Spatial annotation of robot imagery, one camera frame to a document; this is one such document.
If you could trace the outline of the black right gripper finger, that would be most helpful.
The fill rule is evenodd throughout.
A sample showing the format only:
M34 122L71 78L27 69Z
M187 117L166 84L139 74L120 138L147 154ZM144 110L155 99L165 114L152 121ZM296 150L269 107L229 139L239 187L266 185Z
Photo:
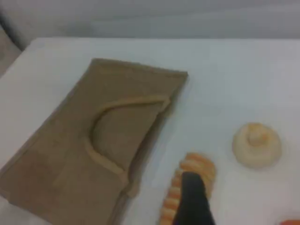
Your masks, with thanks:
M181 198L174 225L214 225L206 190L201 176L184 172L181 176Z

